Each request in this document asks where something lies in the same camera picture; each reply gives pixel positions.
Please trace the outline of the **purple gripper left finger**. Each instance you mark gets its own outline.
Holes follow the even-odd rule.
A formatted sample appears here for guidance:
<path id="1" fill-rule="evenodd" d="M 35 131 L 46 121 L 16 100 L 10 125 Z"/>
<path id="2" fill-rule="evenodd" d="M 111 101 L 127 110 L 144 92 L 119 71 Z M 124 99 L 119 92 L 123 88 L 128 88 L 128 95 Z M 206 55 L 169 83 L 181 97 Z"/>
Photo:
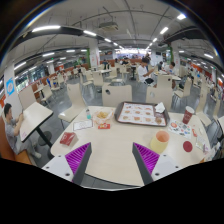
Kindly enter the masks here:
<path id="1" fill-rule="evenodd" d="M 91 153 L 91 143 L 87 143 L 65 155 L 74 175 L 73 182 L 77 185 L 80 185 L 83 180 Z"/>

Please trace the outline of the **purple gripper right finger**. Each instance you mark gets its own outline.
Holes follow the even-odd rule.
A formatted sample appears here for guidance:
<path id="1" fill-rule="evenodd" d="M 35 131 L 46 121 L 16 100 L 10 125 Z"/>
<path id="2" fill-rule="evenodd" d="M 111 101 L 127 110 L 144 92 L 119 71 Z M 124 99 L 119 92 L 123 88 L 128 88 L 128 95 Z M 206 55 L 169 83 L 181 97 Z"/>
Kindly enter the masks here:
<path id="1" fill-rule="evenodd" d="M 138 143 L 133 144 L 132 153 L 138 165 L 143 183 L 145 185 L 152 183 L 152 171 L 160 155 Z"/>

